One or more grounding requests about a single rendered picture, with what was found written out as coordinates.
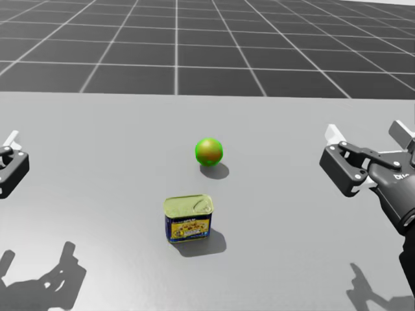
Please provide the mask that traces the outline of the green ball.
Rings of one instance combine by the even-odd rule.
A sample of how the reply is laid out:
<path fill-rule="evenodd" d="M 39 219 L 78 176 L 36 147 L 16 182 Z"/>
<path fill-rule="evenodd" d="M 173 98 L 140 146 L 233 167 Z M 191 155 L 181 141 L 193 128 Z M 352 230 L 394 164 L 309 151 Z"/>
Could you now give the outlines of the green ball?
<path fill-rule="evenodd" d="M 204 138 L 195 146 L 196 160 L 205 167 L 217 165 L 223 157 L 223 147 L 214 138 Z"/>

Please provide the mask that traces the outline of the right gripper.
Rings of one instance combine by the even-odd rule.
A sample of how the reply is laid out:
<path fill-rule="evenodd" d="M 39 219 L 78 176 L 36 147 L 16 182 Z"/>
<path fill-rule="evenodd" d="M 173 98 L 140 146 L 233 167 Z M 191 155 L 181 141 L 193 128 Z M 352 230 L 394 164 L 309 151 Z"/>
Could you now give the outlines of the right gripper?
<path fill-rule="evenodd" d="M 401 121 L 392 122 L 389 135 L 408 152 L 415 151 L 415 132 Z M 347 142 L 334 124 L 325 132 L 327 145 L 320 166 L 338 190 L 354 197 L 363 189 L 372 189 L 383 212 L 394 227 L 415 224 L 415 160 L 406 152 L 381 153 Z M 368 160 L 369 168 L 364 168 Z"/>

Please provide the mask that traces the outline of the green and blue rectangular can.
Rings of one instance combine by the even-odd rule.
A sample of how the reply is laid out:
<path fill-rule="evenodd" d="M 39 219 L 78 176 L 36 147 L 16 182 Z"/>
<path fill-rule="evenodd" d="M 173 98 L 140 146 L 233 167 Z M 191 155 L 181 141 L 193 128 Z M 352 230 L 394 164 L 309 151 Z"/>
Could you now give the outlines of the green and blue rectangular can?
<path fill-rule="evenodd" d="M 210 235 L 214 206 L 209 195 L 167 198 L 163 210 L 166 238 L 170 243 L 200 240 Z"/>

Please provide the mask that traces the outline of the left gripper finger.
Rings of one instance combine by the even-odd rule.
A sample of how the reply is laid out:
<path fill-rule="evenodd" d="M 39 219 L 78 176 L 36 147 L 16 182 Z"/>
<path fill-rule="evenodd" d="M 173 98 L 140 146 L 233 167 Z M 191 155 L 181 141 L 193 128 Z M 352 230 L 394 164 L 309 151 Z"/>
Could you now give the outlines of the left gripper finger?
<path fill-rule="evenodd" d="M 0 200 L 9 197 L 29 172 L 29 155 L 16 142 L 19 132 L 13 130 L 0 146 Z"/>

